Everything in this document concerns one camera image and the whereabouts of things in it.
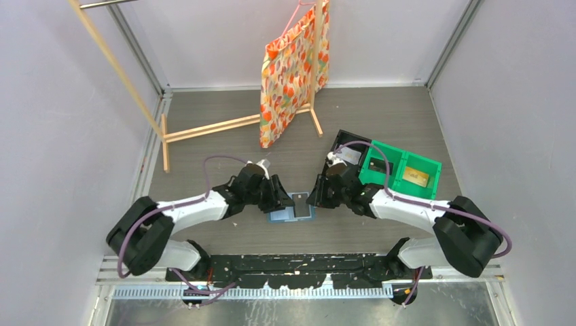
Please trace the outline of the white card with stripe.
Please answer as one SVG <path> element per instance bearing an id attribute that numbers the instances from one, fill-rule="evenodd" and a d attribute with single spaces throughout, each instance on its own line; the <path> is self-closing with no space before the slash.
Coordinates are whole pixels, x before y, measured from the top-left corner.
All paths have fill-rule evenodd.
<path id="1" fill-rule="evenodd" d="M 362 152 L 351 149 L 350 147 L 343 147 L 338 152 L 336 152 L 335 155 L 345 162 L 358 165 L 361 160 Z"/>

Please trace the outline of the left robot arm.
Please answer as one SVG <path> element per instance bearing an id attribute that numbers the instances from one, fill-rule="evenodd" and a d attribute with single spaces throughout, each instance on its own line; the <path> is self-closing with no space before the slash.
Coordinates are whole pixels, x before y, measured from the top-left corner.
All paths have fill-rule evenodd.
<path id="1" fill-rule="evenodd" d="M 190 240 L 174 241 L 174 234 L 227 219 L 246 206 L 256 206 L 268 214 L 294 205 L 278 175 L 270 175 L 262 164 L 248 162 L 229 181 L 198 196 L 168 202 L 156 202 L 149 196 L 138 198 L 109 231 L 106 243 L 118 257 L 120 278 L 163 267 L 200 281 L 209 270 L 200 247 Z"/>

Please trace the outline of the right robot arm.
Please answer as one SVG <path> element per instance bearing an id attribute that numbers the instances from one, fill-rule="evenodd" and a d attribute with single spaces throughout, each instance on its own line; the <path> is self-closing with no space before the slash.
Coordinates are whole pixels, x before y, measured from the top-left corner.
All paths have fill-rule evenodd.
<path id="1" fill-rule="evenodd" d="M 451 266 L 477 278 L 503 242 L 502 233 L 470 199 L 403 196 L 380 184 L 362 183 L 357 167 L 345 163 L 317 176 L 307 203 L 324 209 L 344 205 L 356 215 L 398 221 L 429 233 L 428 238 L 402 238 L 387 254 L 390 274 L 400 279 L 425 266 Z"/>

